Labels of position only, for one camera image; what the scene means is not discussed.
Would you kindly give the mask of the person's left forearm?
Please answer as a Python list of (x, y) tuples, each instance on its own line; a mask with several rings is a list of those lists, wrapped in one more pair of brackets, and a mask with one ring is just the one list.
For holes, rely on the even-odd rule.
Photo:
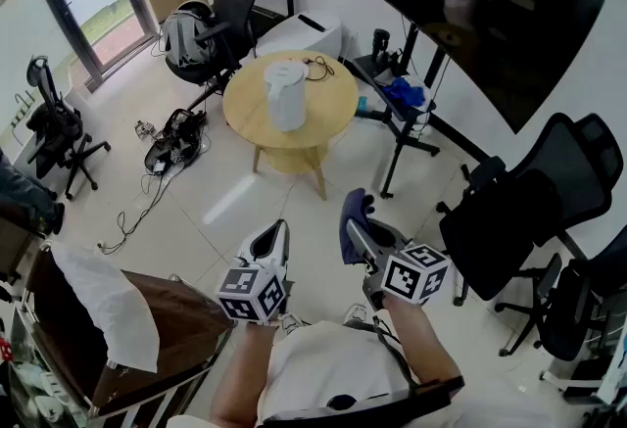
[(255, 427), (275, 332), (273, 326), (244, 326), (212, 402), (211, 422), (219, 428)]

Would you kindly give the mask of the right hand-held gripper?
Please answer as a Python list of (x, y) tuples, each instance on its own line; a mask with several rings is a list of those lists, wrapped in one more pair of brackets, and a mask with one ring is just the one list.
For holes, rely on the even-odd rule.
[(410, 241), (377, 219), (371, 219), (365, 228), (350, 218), (345, 240), (345, 264), (366, 266), (362, 289), (375, 311), (383, 309), (383, 299), (389, 295), (424, 305), (440, 291), (451, 266), (445, 254)]

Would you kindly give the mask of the person's right forearm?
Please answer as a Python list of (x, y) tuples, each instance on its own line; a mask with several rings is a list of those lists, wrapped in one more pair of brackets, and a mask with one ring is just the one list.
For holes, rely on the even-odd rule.
[(437, 337), (426, 313), (396, 296), (383, 299), (410, 370), (421, 383), (461, 377), (458, 365)]

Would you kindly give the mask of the white kettle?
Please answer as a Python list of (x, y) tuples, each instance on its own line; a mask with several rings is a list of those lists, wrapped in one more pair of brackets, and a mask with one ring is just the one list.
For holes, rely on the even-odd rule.
[(281, 132), (299, 129), (306, 121), (306, 80), (309, 68), (303, 62), (282, 60), (265, 69), (268, 115)]

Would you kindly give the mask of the white smart toilet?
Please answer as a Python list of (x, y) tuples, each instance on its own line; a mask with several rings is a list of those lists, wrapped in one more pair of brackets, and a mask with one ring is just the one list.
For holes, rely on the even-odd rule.
[(310, 50), (333, 59), (341, 55), (341, 21), (327, 11), (307, 10), (273, 27), (258, 39), (257, 57), (288, 50)]

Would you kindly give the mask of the chrome faucet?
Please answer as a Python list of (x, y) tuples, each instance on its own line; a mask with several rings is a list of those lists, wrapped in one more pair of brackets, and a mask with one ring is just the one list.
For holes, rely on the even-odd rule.
[(24, 94), (16, 93), (14, 99), (18, 104), (18, 110), (11, 121), (11, 127), (16, 128), (17, 125), (25, 119), (30, 109), (35, 105), (34, 97), (26, 90)]

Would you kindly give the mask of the black chest mount bar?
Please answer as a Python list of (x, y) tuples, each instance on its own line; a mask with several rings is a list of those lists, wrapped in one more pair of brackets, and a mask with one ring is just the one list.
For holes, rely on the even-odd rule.
[(417, 418), (450, 405), (454, 393), (464, 385), (463, 377), (458, 376), (351, 405), (283, 411), (265, 419), (260, 428), (403, 428)]

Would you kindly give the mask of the black high-back mesh chair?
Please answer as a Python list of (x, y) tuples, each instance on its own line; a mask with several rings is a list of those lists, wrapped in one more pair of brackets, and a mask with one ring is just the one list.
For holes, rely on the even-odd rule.
[(241, 61), (255, 45), (250, 18), (255, 0), (214, 0), (210, 6), (213, 18), (206, 22), (210, 29), (196, 38), (197, 42), (211, 38), (216, 53), (207, 64), (179, 68), (172, 63), (166, 52), (166, 64), (180, 79), (205, 88), (204, 92), (188, 107), (193, 110), (214, 93), (222, 94), (230, 78), (241, 68)]

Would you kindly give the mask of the black office chair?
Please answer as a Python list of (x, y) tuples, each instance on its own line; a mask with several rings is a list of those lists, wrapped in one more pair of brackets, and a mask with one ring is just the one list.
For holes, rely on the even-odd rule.
[(465, 169), (460, 203), (436, 206), (445, 252), (463, 282), (454, 305), (462, 306), (469, 291), (492, 300), (534, 248), (605, 214), (623, 166), (599, 115), (574, 121), (557, 113), (513, 168), (495, 156)]
[(558, 254), (544, 267), (519, 270), (517, 278), (532, 281), (532, 305), (506, 302), (495, 311), (511, 309), (528, 316), (528, 321), (510, 348), (499, 350), (500, 357), (513, 355), (525, 338), (536, 329), (536, 349), (553, 357), (574, 360), (590, 330), (604, 332), (606, 318), (593, 318), (593, 311), (607, 298), (627, 291), (627, 225), (595, 257), (573, 259), (563, 265)]
[(26, 162), (35, 163), (37, 179), (43, 179), (54, 166), (67, 168), (70, 173), (65, 197), (73, 200), (72, 184), (81, 171), (93, 191), (99, 189), (86, 167), (86, 160), (98, 150), (111, 151), (108, 141), (92, 145), (92, 136), (85, 131), (81, 113), (66, 104), (57, 91), (46, 56), (32, 57), (26, 68), (26, 80), (36, 87), (43, 104), (35, 109), (26, 127), (35, 135), (35, 147)]

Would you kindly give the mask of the brown metal-framed cart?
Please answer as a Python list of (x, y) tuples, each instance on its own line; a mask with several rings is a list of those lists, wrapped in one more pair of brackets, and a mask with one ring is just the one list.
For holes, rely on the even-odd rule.
[(158, 371), (116, 364), (99, 330), (56, 266), (50, 242), (39, 248), (26, 279), (22, 309), (44, 360), (90, 418), (149, 401), (204, 374), (219, 357), (233, 323), (184, 280), (122, 270), (148, 303), (160, 336)]

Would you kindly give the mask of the brown wooden desk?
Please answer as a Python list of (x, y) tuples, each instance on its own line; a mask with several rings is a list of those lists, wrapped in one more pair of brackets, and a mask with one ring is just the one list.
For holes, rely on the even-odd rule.
[(17, 268), (36, 239), (44, 236), (20, 205), (0, 202), (0, 281), (13, 285), (21, 276)]

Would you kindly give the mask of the white cloth sheet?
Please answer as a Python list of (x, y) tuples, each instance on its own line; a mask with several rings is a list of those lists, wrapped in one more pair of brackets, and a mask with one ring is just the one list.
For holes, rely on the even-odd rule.
[(156, 373), (160, 336), (141, 292), (95, 249), (53, 240), (50, 251), (92, 323), (102, 331), (108, 360)]

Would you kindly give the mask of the person's left white shoe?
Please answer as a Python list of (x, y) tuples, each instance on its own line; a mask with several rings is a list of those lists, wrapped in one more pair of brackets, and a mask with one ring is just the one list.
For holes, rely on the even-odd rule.
[(280, 315), (280, 326), (285, 336), (305, 326), (305, 323), (294, 313), (285, 312)]

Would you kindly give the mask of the black ribbed cylinder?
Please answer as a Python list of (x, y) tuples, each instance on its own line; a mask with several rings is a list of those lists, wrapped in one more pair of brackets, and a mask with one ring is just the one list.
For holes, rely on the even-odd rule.
[(385, 29), (377, 28), (373, 32), (371, 61), (378, 67), (384, 67), (388, 64), (389, 39), (390, 33)]

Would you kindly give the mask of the glass cabinet with cups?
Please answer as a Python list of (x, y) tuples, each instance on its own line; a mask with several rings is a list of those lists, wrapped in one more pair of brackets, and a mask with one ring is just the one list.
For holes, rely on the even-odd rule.
[(53, 374), (24, 325), (12, 309), (2, 334), (8, 360), (7, 380), (12, 408), (21, 428), (89, 428), (86, 412)]

